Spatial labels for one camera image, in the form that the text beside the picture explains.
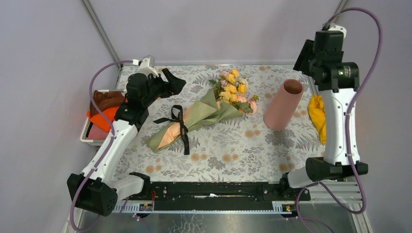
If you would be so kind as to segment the black ribbon gold lettering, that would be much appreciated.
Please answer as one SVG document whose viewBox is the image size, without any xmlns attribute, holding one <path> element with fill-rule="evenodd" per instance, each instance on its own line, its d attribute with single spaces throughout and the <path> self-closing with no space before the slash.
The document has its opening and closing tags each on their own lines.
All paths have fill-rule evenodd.
<svg viewBox="0 0 412 233">
<path fill-rule="evenodd" d="M 159 150 L 171 144 L 173 141 L 176 140 L 177 135 L 179 135 L 183 141 L 184 154 L 189 155 L 190 154 L 189 137 L 187 135 L 189 130 L 184 125 L 183 107 L 181 105 L 173 105 L 171 109 L 171 118 L 163 117 L 163 118 L 154 120 L 154 123 L 160 124 L 160 123 L 164 123 L 167 121 L 172 122 L 172 125 L 169 128 L 167 128 L 166 132 L 164 133 L 156 149 Z"/>
</svg>

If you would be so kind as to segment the green peach wrapping paper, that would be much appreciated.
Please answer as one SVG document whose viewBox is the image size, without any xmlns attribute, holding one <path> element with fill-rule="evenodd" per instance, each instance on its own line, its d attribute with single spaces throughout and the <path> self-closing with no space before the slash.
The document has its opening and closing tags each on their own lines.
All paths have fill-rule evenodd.
<svg viewBox="0 0 412 233">
<path fill-rule="evenodd" d="M 210 89 L 200 100 L 195 101 L 194 104 L 186 111 L 183 110 L 183 112 L 184 125 L 188 128 L 188 132 L 193 131 L 201 126 L 212 125 L 222 120 L 242 116 L 242 113 L 240 111 L 229 104 L 226 104 L 224 102 L 217 104 L 212 89 Z M 160 130 L 147 141 L 148 146 L 152 151 L 158 152 L 160 150 L 163 150 L 166 147 L 170 146 L 178 138 L 180 138 L 180 136 L 177 135 L 176 140 L 171 144 L 159 150 L 156 149 L 167 128 L 172 125 L 172 122 L 169 123 L 169 125 Z"/>
</svg>

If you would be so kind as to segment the yellow pink flower bunch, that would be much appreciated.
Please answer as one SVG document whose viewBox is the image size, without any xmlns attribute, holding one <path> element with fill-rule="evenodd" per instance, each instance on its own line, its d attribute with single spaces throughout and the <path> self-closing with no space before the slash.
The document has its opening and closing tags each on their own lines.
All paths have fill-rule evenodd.
<svg viewBox="0 0 412 233">
<path fill-rule="evenodd" d="M 217 78 L 210 79 L 212 90 L 217 104 L 226 103 L 242 114 L 254 114 L 257 112 L 258 95 L 248 95 L 249 83 L 246 77 L 242 77 L 236 68 L 230 71 L 222 71 Z"/>
</svg>

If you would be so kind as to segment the pink cylindrical vase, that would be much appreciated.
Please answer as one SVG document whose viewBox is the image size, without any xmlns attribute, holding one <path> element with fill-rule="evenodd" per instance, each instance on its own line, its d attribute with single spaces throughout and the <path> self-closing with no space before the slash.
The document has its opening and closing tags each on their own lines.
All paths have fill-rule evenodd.
<svg viewBox="0 0 412 233">
<path fill-rule="evenodd" d="M 304 93 L 303 85 L 294 79 L 285 80 L 269 104 L 263 120 L 272 130 L 283 130 L 291 121 Z"/>
</svg>

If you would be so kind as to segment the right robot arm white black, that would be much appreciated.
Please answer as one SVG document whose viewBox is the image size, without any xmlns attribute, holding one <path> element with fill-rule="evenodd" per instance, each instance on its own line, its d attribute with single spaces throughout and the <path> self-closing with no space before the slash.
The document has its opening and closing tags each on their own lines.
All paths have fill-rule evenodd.
<svg viewBox="0 0 412 233">
<path fill-rule="evenodd" d="M 291 200 L 302 188 L 314 182 L 367 174 L 368 165 L 360 161 L 356 147 L 355 105 L 352 99 L 360 88 L 359 67 L 343 62 L 345 28 L 323 29 L 307 39 L 293 66 L 311 77 L 324 102 L 326 147 L 323 157 L 310 157 L 305 166 L 282 175 L 279 195 Z"/>
</svg>

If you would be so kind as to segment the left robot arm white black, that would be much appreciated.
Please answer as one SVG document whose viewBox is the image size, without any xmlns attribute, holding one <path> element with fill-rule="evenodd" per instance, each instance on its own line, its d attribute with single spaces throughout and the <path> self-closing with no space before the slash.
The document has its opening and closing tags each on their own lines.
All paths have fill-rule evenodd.
<svg viewBox="0 0 412 233">
<path fill-rule="evenodd" d="M 126 93 L 109 135 L 82 172 L 72 173 L 67 180 L 71 213 L 79 208 L 108 216 L 120 200 L 129 196 L 143 200 L 151 196 L 151 181 L 147 175 L 131 172 L 114 183 L 111 179 L 126 147 L 146 121 L 149 106 L 158 98 L 178 95 L 185 85 L 185 80 L 175 77 L 166 68 L 157 76 L 140 72 L 128 78 Z"/>
</svg>

